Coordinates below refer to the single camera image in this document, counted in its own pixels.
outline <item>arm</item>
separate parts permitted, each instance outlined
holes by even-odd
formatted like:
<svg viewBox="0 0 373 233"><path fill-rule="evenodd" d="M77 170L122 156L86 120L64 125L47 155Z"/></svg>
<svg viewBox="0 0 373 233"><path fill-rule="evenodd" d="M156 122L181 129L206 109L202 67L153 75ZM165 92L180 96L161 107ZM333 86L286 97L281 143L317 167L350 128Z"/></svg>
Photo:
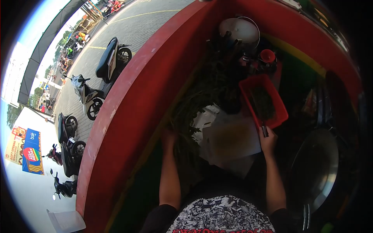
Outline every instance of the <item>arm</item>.
<svg viewBox="0 0 373 233"><path fill-rule="evenodd" d="M277 135L268 126L267 131L268 137L265 138L261 130L259 130L259 136L261 149L267 163L267 209L269 214L272 214L276 210L286 208L286 195L273 153Z"/></svg>
<svg viewBox="0 0 373 233"><path fill-rule="evenodd" d="M173 145L177 135L169 130L162 133L162 171L159 184L159 205L168 204L179 209L181 201L180 181L173 157Z"/></svg>

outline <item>black t-shirt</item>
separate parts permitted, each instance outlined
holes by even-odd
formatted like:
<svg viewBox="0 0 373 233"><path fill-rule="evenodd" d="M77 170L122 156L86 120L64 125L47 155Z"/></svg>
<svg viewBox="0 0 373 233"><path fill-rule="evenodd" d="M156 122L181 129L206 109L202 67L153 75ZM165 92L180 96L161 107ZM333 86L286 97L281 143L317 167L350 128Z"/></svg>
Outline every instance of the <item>black t-shirt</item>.
<svg viewBox="0 0 373 233"><path fill-rule="evenodd" d="M197 185L177 211L170 205L153 209L140 233L287 233L294 232L286 209L269 217L244 192L242 183L215 176Z"/></svg>

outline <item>building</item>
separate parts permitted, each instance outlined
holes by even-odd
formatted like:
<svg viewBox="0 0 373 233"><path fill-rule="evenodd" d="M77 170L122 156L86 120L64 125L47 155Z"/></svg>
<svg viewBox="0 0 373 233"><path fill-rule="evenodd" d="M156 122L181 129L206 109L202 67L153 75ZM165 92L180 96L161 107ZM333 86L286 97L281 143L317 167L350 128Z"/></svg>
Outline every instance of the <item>building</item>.
<svg viewBox="0 0 373 233"><path fill-rule="evenodd" d="M27 49L23 44L17 42L10 56L9 64L4 76L4 84L1 90L1 98L8 104L18 108L18 95L23 75L31 54L25 54Z"/></svg>

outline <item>blue sign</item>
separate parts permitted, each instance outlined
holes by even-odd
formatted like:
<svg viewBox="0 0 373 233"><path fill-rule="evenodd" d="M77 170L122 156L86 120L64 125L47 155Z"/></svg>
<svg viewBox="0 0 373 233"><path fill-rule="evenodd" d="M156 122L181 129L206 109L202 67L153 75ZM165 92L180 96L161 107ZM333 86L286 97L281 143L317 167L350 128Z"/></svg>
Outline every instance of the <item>blue sign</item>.
<svg viewBox="0 0 373 233"><path fill-rule="evenodd" d="M23 146L22 171L44 175L41 160L40 132L27 129Z"/></svg>

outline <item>red funnel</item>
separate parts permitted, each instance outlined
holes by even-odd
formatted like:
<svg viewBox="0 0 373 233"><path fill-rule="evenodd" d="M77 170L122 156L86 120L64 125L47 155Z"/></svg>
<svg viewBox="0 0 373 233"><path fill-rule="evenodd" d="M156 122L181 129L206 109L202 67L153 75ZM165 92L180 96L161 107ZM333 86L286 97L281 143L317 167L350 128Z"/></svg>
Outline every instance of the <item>red funnel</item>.
<svg viewBox="0 0 373 233"><path fill-rule="evenodd" d="M266 63L271 63L275 60L276 56L274 52L269 49L265 49L260 53L261 59Z"/></svg>

